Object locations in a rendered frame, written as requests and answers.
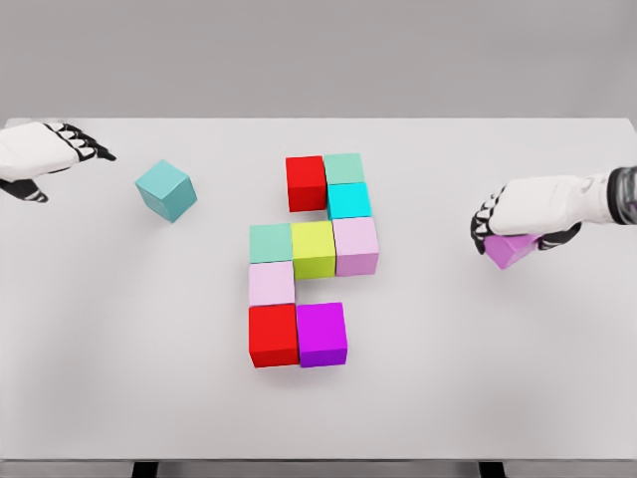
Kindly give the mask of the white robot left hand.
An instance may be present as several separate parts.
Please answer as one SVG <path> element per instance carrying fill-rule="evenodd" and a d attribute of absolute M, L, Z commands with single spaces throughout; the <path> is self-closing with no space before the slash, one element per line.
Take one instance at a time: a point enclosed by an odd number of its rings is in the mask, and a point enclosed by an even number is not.
<path fill-rule="evenodd" d="M 116 161 L 105 146 L 70 123 L 32 121 L 4 128 L 0 130 L 0 189 L 25 202 L 46 203 L 49 197 L 36 178 L 94 158 Z"/>

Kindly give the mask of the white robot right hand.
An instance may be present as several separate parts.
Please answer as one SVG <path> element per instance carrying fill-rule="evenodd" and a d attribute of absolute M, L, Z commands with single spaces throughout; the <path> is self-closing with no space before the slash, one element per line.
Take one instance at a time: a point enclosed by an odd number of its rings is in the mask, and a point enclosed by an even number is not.
<path fill-rule="evenodd" d="M 470 235 L 479 254 L 491 236 L 536 235 L 547 251 L 570 242 L 581 230 L 578 207 L 590 182 L 558 175 L 514 179 L 493 193 L 471 220 Z"/>

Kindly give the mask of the orchid purple cube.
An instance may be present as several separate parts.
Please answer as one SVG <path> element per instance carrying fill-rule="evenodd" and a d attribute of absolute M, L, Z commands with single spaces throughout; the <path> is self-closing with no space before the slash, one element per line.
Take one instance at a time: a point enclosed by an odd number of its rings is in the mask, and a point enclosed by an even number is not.
<path fill-rule="evenodd" d="M 501 269 L 507 269 L 537 248 L 539 235 L 492 235 L 485 239 L 487 256 Z"/>

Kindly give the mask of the teal blue cube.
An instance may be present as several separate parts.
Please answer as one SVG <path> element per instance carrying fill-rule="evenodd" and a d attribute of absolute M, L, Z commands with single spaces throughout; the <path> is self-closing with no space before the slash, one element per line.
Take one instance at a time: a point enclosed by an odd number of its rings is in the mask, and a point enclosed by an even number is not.
<path fill-rule="evenodd" d="M 190 176 L 164 159 L 137 179 L 135 186 L 144 204 L 170 223 L 197 201 Z"/>

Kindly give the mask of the light pink cube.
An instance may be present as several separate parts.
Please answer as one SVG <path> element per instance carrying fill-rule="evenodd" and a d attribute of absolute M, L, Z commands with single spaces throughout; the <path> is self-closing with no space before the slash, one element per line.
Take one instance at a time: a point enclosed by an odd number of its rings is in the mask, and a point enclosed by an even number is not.
<path fill-rule="evenodd" d="M 296 301 L 292 261 L 256 263 L 249 266 L 249 305 L 270 306 Z"/>
<path fill-rule="evenodd" d="M 334 219 L 332 230 L 338 277 L 374 275 L 379 245 L 372 217 Z"/>

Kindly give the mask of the bright cyan cube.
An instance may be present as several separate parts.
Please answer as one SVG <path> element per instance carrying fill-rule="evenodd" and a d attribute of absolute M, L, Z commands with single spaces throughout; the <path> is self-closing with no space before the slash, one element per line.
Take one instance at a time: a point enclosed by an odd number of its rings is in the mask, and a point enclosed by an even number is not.
<path fill-rule="evenodd" d="M 372 215 L 365 182 L 330 184 L 327 187 L 327 217 L 329 220 Z"/>

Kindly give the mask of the mint green cube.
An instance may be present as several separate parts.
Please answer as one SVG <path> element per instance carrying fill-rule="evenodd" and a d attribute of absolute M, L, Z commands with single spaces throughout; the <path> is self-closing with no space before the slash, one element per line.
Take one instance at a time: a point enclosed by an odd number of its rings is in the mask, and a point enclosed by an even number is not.
<path fill-rule="evenodd" d="M 364 182 L 364 171 L 359 153 L 335 153 L 322 157 L 328 185 Z"/>
<path fill-rule="evenodd" d="M 290 223 L 250 226 L 250 263 L 273 263 L 293 260 Z"/>

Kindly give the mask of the yellow-green cube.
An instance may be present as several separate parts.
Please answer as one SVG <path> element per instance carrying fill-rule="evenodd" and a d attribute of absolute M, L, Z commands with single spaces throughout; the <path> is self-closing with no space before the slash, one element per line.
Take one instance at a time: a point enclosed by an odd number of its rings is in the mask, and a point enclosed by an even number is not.
<path fill-rule="evenodd" d="M 336 252 L 332 222 L 293 223 L 291 229 L 295 279 L 334 277 Z"/>

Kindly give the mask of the red cube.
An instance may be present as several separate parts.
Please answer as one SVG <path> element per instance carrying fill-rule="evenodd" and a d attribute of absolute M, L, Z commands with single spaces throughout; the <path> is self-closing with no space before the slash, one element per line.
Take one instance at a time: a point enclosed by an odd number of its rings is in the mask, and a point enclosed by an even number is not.
<path fill-rule="evenodd" d="M 249 308 L 249 355 L 255 368 L 300 363 L 294 304 Z"/>
<path fill-rule="evenodd" d="M 287 157 L 286 178 L 291 212 L 326 209 L 326 179 L 321 155 Z"/>

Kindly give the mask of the bright magenta cube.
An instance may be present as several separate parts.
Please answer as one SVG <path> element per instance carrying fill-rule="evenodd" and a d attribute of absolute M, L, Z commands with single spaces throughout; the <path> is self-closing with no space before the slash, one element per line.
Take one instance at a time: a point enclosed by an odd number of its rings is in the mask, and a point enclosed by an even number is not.
<path fill-rule="evenodd" d="M 348 341 L 341 302 L 297 306 L 301 367 L 346 363 Z"/>

